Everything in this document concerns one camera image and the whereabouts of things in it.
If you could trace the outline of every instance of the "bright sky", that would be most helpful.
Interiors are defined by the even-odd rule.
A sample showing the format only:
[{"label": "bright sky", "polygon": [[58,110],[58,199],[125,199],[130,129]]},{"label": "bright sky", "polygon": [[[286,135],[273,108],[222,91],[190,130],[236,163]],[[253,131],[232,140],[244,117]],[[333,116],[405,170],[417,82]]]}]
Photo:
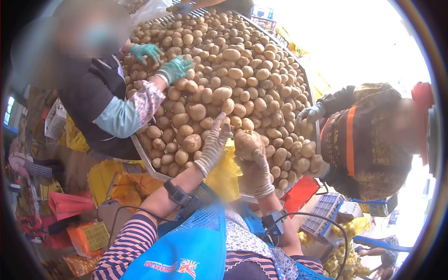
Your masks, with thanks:
[{"label": "bright sky", "polygon": [[310,65],[304,63],[307,73],[321,72],[334,90],[389,82],[403,97],[410,97],[414,84],[430,81],[415,40],[387,0],[255,3],[274,9],[277,26],[284,26],[294,42],[310,52]]}]

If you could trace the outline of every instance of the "black cable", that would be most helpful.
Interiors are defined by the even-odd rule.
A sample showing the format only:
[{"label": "black cable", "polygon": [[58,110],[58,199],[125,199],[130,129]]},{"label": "black cable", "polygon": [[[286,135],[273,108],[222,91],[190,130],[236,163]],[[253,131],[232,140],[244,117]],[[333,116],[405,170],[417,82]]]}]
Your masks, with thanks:
[{"label": "black cable", "polygon": [[174,219],[174,220],[167,220],[167,219],[164,219],[164,218],[162,218],[162,217],[157,216],[157,215],[154,214],[153,212],[151,212],[151,211],[149,211],[149,210],[147,210],[147,209],[145,209],[145,208],[138,207],[138,206],[129,206],[129,205],[127,205],[127,206],[126,206],[126,205],[125,205],[125,206],[120,206],[120,207],[118,207],[118,209],[116,210],[116,212],[115,212],[115,217],[113,218],[112,229],[111,229],[111,233],[110,233],[110,236],[109,236],[108,249],[109,249],[109,247],[110,247],[110,245],[111,245],[112,234],[113,234],[113,230],[114,230],[114,227],[115,227],[116,218],[117,218],[117,216],[118,216],[118,211],[120,211],[120,210],[123,209],[123,208],[135,208],[135,209],[138,209],[138,210],[142,210],[142,211],[148,213],[149,215],[152,215],[152,216],[156,217],[157,219],[160,219],[160,220],[163,220],[163,221],[166,221],[166,222],[177,222],[177,221],[179,220],[179,219]]},{"label": "black cable", "polygon": [[261,238],[262,240],[266,237],[266,235],[269,233],[269,231],[277,224],[278,221],[280,221],[281,219],[283,219],[284,217],[287,217],[289,215],[306,215],[306,216],[312,216],[312,217],[316,217],[316,218],[321,218],[323,220],[326,220],[327,222],[332,223],[333,225],[337,226],[338,229],[340,229],[342,231],[342,233],[344,234],[344,239],[345,239],[345,254],[344,254],[344,261],[342,262],[342,264],[340,265],[340,271],[337,274],[335,280],[338,280],[339,277],[342,275],[342,271],[344,269],[345,266],[345,262],[347,261],[347,256],[348,256],[348,251],[349,251],[349,238],[347,236],[347,233],[345,232],[345,230],[342,228],[342,226],[340,224],[338,224],[337,222],[327,218],[327,217],[323,217],[321,215],[317,215],[314,213],[305,213],[305,212],[289,212],[284,214],[283,216],[281,216],[280,218],[278,218],[272,226],[270,226],[267,231],[265,232],[265,234],[263,235],[263,237]]}]

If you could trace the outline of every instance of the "gloved hand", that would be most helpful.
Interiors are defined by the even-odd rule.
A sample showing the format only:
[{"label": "gloved hand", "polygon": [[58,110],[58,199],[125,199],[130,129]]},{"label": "gloved hand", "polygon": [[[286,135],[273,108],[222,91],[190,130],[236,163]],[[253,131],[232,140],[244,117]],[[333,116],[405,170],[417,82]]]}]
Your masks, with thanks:
[{"label": "gloved hand", "polygon": [[296,125],[300,125],[304,118],[308,123],[314,123],[319,118],[325,115],[325,107],[322,102],[316,103],[316,105],[303,109],[296,118]]},{"label": "gloved hand", "polygon": [[207,177],[208,173],[213,170],[221,160],[227,138],[232,136],[232,132],[230,132],[230,124],[224,124],[224,127],[220,131],[220,126],[225,116],[225,113],[220,113],[213,122],[211,125],[211,132],[207,138],[205,138],[202,155],[199,159],[194,161],[204,177]]},{"label": "gloved hand", "polygon": [[147,65],[147,62],[143,59],[143,56],[149,56],[156,63],[159,63],[160,56],[163,54],[163,52],[153,44],[134,44],[131,49],[129,49],[129,53],[145,66]]},{"label": "gloved hand", "polygon": [[255,198],[263,198],[274,191],[271,183],[271,173],[266,156],[260,150],[253,153],[254,160],[243,160],[235,154],[235,162],[240,166],[243,176],[241,178],[247,194]]},{"label": "gloved hand", "polygon": [[326,163],[325,161],[320,162],[319,170],[316,172],[311,171],[305,171],[302,172],[303,176],[312,177],[312,178],[324,178],[328,172],[330,172],[330,164]]},{"label": "gloved hand", "polygon": [[193,11],[193,4],[178,3],[174,5],[174,9],[176,13],[179,13],[181,15],[188,15]]},{"label": "gloved hand", "polygon": [[192,62],[191,59],[182,60],[182,56],[176,56],[168,63],[162,65],[156,73],[164,75],[168,79],[168,84],[171,84],[187,75],[187,70],[193,67]]}]

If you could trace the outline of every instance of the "green glove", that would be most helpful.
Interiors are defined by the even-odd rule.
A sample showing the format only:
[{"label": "green glove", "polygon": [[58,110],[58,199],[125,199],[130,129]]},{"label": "green glove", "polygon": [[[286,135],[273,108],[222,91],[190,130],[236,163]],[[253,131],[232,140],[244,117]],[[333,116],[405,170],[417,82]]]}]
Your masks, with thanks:
[{"label": "green glove", "polygon": [[159,50],[157,46],[152,44],[135,44],[131,47],[131,49],[129,49],[129,53],[143,65],[147,65],[147,62],[143,59],[143,56],[149,56],[156,63],[159,63],[160,56],[163,54],[163,52]]},{"label": "green glove", "polygon": [[193,67],[192,62],[191,59],[182,60],[182,56],[176,56],[168,63],[162,65],[156,73],[164,75],[168,79],[168,84],[171,84],[187,75],[187,70]]}]

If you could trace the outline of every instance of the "white glove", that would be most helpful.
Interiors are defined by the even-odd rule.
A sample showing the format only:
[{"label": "white glove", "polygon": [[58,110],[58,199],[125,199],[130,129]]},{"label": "white glove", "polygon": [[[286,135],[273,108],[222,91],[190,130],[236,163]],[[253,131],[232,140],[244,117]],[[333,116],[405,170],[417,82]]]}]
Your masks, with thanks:
[{"label": "white glove", "polygon": [[202,155],[194,161],[205,178],[208,173],[218,164],[222,154],[224,153],[224,147],[227,139],[232,136],[232,132],[230,132],[230,124],[224,124],[224,127],[220,132],[220,126],[225,116],[225,113],[220,113],[213,122],[211,125],[211,132],[207,138],[205,138],[204,148],[202,148]]},{"label": "white glove", "polygon": [[266,156],[260,150],[253,153],[254,160],[243,160],[235,157],[243,176],[241,178],[247,194],[255,198],[263,198],[274,191]]}]

